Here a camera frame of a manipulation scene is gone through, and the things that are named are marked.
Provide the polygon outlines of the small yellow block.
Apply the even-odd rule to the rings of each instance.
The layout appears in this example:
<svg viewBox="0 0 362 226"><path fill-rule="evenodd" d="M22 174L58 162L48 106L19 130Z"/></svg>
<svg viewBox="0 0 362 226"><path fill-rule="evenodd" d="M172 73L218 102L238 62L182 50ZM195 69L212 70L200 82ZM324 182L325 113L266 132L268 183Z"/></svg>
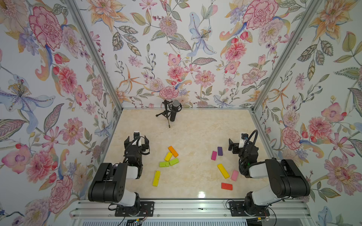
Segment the small yellow block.
<svg viewBox="0 0 362 226"><path fill-rule="evenodd" d="M168 152L167 155L166 155L166 157L164 158L164 160L165 160L166 162L168 162L168 161L171 160L172 156L173 156L173 154L172 154L171 152Z"/></svg>

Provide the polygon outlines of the orange long block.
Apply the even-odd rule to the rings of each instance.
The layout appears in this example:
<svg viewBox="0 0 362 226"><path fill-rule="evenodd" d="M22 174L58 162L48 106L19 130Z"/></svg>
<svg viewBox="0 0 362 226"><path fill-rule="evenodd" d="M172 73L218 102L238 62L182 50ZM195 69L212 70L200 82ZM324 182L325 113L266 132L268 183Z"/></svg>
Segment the orange long block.
<svg viewBox="0 0 362 226"><path fill-rule="evenodd" d="M172 147L172 146L169 146L168 147L168 150L169 152L176 158L179 156L179 154L177 153L177 151Z"/></svg>

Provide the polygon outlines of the lime green block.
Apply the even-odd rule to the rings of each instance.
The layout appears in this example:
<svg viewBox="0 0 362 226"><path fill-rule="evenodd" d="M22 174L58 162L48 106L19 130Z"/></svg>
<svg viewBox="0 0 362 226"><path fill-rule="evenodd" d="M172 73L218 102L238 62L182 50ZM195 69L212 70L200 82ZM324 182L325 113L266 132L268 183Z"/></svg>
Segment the lime green block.
<svg viewBox="0 0 362 226"><path fill-rule="evenodd" d="M174 158L172 160L169 161L170 166L176 165L179 163L179 159L178 158Z"/></svg>
<svg viewBox="0 0 362 226"><path fill-rule="evenodd" d="M160 168L169 167L169 166L170 166L170 163L169 163L169 162L160 162L160 163L159 163L159 167L160 167Z"/></svg>

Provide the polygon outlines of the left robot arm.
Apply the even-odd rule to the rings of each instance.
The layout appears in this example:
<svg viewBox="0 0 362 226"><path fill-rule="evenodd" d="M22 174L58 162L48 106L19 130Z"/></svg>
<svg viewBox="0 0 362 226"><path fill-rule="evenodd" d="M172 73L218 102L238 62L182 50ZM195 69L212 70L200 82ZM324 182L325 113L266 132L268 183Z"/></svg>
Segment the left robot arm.
<svg viewBox="0 0 362 226"><path fill-rule="evenodd" d="M142 157L150 154L150 141L135 132L133 139L124 141L124 160L121 163L102 163L88 190L91 202L110 203L126 208L138 208L140 197L126 189L127 180L140 179Z"/></svg>

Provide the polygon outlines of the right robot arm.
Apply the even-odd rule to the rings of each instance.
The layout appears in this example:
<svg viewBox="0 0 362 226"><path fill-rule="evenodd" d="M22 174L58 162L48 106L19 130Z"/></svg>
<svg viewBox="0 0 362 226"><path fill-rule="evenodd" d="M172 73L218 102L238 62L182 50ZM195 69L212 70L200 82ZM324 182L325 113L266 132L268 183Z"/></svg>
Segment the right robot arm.
<svg viewBox="0 0 362 226"><path fill-rule="evenodd" d="M239 157L239 173L245 178L268 179L269 185L247 193L242 206L232 202L232 210L243 210L249 216L266 213L268 207L288 198L310 195L310 185L294 161L266 159L259 162L259 148L255 146L258 130L251 135L242 133L238 143L228 140L228 150Z"/></svg>

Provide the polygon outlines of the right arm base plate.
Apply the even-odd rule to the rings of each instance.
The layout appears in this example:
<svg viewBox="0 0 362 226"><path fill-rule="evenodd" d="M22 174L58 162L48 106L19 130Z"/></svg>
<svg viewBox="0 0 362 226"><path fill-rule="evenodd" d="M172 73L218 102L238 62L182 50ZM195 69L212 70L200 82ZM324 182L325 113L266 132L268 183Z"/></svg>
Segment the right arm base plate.
<svg viewBox="0 0 362 226"><path fill-rule="evenodd" d="M245 204L244 201L229 200L226 208L231 212L232 217L269 217L270 213L266 206Z"/></svg>

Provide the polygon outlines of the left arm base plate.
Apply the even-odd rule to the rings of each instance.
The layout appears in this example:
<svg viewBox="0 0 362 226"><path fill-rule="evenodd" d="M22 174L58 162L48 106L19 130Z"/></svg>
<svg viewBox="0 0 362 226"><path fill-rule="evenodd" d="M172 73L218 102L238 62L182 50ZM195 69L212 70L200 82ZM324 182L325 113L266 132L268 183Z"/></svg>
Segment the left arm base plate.
<svg viewBox="0 0 362 226"><path fill-rule="evenodd" d="M117 206L116 217L152 217L155 210L154 202L141 201L132 207Z"/></svg>

